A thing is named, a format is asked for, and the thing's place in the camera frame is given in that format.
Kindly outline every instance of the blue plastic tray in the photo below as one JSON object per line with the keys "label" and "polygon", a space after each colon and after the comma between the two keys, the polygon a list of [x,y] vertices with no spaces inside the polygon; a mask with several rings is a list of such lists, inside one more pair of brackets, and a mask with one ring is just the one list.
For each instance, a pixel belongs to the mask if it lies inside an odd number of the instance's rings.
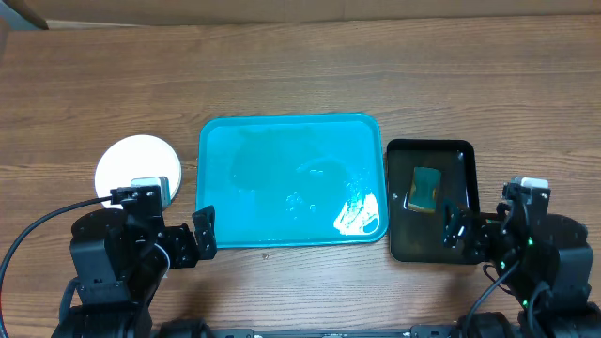
{"label": "blue plastic tray", "polygon": [[200,132],[196,209],[217,246],[376,241],[388,228],[378,123],[365,114],[218,118]]}

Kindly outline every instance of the green sponge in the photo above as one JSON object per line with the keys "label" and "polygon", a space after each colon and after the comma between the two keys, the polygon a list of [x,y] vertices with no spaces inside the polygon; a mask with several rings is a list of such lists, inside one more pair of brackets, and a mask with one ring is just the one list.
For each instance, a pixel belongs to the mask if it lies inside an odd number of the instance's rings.
{"label": "green sponge", "polygon": [[441,176],[442,173],[436,169],[415,167],[407,208],[420,212],[435,212]]}

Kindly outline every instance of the wooden table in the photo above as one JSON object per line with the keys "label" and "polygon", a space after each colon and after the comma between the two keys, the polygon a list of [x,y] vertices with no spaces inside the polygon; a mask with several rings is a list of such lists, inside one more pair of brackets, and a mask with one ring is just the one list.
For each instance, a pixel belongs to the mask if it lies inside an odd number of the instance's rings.
{"label": "wooden table", "polygon": [[[470,141],[483,210],[511,176],[547,177],[550,211],[587,224],[599,254],[600,93],[599,16],[13,32],[0,68],[1,251],[40,215],[94,196],[96,163],[123,137],[154,134],[178,152],[183,185],[165,213],[178,225],[194,211],[198,133],[212,118],[364,111],[384,145]],[[2,295],[11,334],[53,332],[75,276],[69,230],[90,210],[44,224],[15,254]],[[480,269],[399,263],[388,247],[222,251],[171,271],[151,313],[213,328],[404,328],[456,320],[489,285]],[[496,292],[482,311],[516,320],[518,309]]]}

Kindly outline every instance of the black tray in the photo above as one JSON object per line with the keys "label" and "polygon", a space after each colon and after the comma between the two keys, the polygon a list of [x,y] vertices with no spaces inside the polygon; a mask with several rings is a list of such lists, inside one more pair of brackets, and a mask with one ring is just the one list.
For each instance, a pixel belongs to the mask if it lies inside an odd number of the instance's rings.
{"label": "black tray", "polygon": [[[461,247],[442,246],[442,201],[480,212],[473,147],[459,140],[392,140],[387,146],[388,210],[392,256],[404,262],[467,264]],[[441,171],[436,211],[407,208],[415,167]]]}

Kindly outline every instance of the white plate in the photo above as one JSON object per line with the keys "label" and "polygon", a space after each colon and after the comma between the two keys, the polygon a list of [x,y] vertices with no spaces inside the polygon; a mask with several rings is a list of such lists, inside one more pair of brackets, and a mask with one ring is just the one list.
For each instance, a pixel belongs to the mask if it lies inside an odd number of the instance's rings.
{"label": "white plate", "polygon": [[[111,189],[129,187],[131,180],[143,177],[167,177],[171,199],[181,183],[181,163],[176,151],[162,139],[151,135],[134,135],[112,145],[96,167],[94,184],[98,197],[108,196]],[[102,202],[104,207],[122,208]]]}

